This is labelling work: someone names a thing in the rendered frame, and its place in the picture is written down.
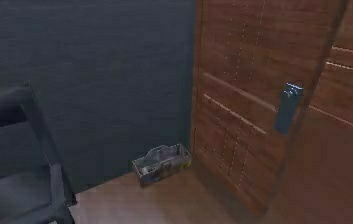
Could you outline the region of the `grey open box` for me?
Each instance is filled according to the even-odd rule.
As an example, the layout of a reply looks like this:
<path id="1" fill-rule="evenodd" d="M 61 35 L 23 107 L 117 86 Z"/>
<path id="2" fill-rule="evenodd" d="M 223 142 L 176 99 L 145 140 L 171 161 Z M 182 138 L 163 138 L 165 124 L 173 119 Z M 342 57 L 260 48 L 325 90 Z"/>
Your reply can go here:
<path id="1" fill-rule="evenodd" d="M 192 163 L 191 153 L 181 144 L 160 145 L 132 161 L 141 188 L 161 181 L 188 168 Z"/>

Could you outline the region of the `brown wooden room door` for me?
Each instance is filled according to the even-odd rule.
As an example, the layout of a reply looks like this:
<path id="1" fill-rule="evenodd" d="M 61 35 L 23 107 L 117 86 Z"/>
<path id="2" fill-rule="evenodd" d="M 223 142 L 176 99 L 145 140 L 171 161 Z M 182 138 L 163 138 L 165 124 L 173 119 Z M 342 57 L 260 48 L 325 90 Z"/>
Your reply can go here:
<path id="1" fill-rule="evenodd" d="M 200 0 L 193 152 L 262 216 L 348 0 Z M 287 135 L 274 128 L 287 83 L 303 88 Z"/>

